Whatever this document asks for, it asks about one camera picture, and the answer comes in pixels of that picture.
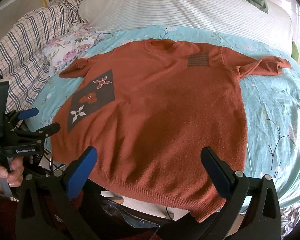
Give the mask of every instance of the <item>floral pillow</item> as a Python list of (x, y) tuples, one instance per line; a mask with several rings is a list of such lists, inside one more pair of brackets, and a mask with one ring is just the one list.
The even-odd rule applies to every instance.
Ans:
[(87, 50), (103, 39), (103, 33), (87, 24), (73, 26), (67, 35), (54, 38), (42, 48), (42, 54), (50, 63), (49, 76), (63, 71), (68, 62), (83, 57)]

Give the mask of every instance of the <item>neckline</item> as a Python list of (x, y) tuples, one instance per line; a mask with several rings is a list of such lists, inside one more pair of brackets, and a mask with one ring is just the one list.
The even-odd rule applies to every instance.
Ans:
[(153, 38), (146, 40), (146, 43), (145, 43), (146, 49), (154, 52), (155, 54), (162, 54), (162, 55), (167, 55), (167, 54), (173, 55), (176, 53), (177, 49), (183, 45), (183, 41), (175, 41), (169, 49), (163, 50), (163, 49), (156, 49), (155, 47), (153, 47), (151, 45), (152, 41), (160, 41), (160, 40), (153, 39)]

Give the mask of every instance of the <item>fingernail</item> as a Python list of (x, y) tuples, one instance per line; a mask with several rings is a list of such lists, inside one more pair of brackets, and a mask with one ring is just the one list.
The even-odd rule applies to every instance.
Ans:
[(0, 175), (3, 177), (3, 178), (7, 178), (8, 177), (8, 172), (7, 172), (7, 170), (1, 170), (0, 171)]

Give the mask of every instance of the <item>handheld robotic device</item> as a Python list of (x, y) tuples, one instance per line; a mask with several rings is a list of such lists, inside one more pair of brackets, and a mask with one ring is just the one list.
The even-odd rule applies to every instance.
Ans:
[[(5, 114), (9, 82), (0, 80), (0, 164), (10, 170), (9, 162), (16, 156), (44, 154), (45, 139), (59, 131), (57, 123), (35, 132), (22, 129), (21, 120), (38, 114), (38, 109), (12, 111)], [(62, 176), (35, 177), (24, 180), (17, 196), (5, 180), (1, 181), (5, 196), (19, 199), (16, 218), (17, 240), (81, 240), (101, 239), (91, 229), (89, 222), (72, 205), (87, 182), (88, 176), (97, 162), (97, 151), (88, 147), (81, 157), (73, 161)], [(210, 176), (218, 194), (226, 199), (220, 212), (212, 214), (204, 222), (198, 223), (187, 214), (177, 221), (161, 226), (156, 234), (162, 240), (279, 240), (281, 238), (281, 216), (278, 196), (270, 175), (263, 178), (249, 178), (241, 171), (233, 171), (220, 160), (210, 147), (201, 151), (201, 162)], [(65, 232), (59, 231), (51, 222), (44, 196), (51, 196), (63, 224)], [(227, 236), (243, 202), (251, 196), (239, 230)]]

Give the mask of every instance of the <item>hand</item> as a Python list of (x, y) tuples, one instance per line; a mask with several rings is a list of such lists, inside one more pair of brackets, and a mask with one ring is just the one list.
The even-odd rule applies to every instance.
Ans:
[(8, 173), (7, 169), (0, 166), (0, 178), (7, 179), (10, 187), (19, 187), (21, 186), (23, 180), (23, 157), (16, 157), (13, 159), (11, 163), (12, 172)]

